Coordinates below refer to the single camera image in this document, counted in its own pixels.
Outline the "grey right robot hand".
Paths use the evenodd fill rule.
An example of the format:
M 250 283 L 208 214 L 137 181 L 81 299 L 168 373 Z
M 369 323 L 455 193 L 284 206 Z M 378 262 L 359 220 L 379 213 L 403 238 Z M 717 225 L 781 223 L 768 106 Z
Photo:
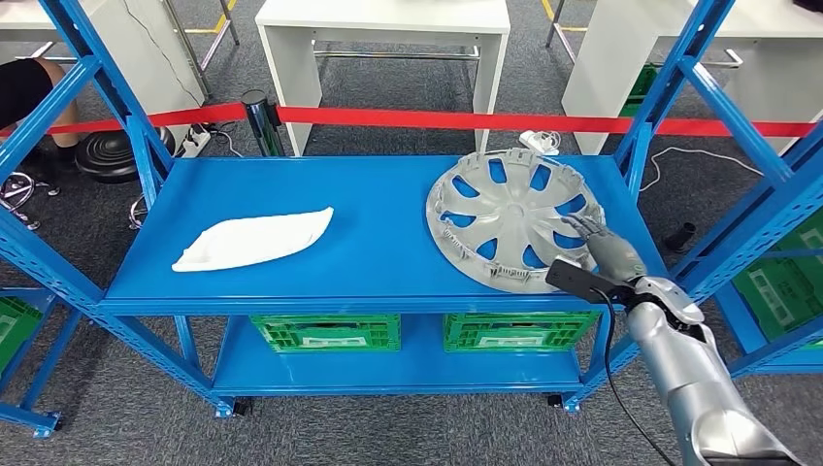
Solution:
M 604 223 L 578 214 L 563 216 L 562 221 L 585 241 L 602 276 L 632 283 L 647 274 L 647 268 L 635 248 Z

